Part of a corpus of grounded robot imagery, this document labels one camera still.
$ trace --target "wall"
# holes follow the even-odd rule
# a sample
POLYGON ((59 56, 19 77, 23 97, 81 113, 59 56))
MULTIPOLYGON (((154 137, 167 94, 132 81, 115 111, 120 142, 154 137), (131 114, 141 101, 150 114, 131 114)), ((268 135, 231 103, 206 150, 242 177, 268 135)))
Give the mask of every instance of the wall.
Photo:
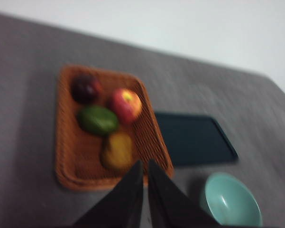
POLYGON ((285 92, 285 0, 0 0, 0 12, 256 71, 285 92))

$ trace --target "plum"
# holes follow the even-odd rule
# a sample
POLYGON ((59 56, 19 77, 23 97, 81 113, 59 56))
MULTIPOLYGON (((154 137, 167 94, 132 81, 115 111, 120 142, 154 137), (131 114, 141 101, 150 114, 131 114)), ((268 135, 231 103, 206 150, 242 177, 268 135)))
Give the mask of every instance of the plum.
POLYGON ((102 91, 98 78, 93 75, 79 75, 71 85, 73 99, 81 104, 87 104, 96 99, 102 91))

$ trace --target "gray tablecloth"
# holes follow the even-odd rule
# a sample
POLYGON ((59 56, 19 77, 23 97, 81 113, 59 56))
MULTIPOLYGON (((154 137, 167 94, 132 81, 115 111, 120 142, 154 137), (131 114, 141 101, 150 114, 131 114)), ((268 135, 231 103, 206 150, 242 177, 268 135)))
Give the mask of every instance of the gray tablecloth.
MULTIPOLYGON (((204 177, 229 172, 254 193, 264 224, 285 228, 285 94, 273 82, 1 15, 0 228, 70 225, 107 193, 55 179, 56 83, 67 63, 135 74, 155 110, 216 118, 239 162, 177 168, 174 182, 197 202, 204 177)), ((141 227, 150 226, 145 193, 141 227)))

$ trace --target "brown wicker tray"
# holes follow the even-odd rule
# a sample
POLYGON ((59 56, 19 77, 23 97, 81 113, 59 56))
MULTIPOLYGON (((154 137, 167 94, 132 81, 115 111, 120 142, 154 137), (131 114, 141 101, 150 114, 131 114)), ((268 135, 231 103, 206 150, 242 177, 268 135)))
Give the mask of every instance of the brown wicker tray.
POLYGON ((112 188, 122 174, 102 167, 99 159, 103 138, 84 132, 78 126, 76 113, 82 107, 70 93, 72 79, 81 74, 96 76, 104 93, 94 104, 106 106, 112 91, 124 87, 135 91, 143 108, 139 118, 129 127, 120 126, 132 138, 134 158, 144 164, 144 182, 147 183, 147 162, 155 161, 172 176, 173 166, 167 152, 147 91, 143 83, 129 74, 84 66, 66 66, 58 83, 56 120, 56 174, 59 182, 72 190, 100 190, 112 188))

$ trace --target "bowl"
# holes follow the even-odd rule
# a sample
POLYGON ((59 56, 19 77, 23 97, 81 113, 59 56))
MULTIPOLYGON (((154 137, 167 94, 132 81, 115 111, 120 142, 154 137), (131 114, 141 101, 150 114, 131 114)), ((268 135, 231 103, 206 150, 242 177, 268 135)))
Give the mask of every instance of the bowl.
POLYGON ((200 206, 221 225, 262 226, 259 206, 250 190, 226 173, 208 177, 200 206))

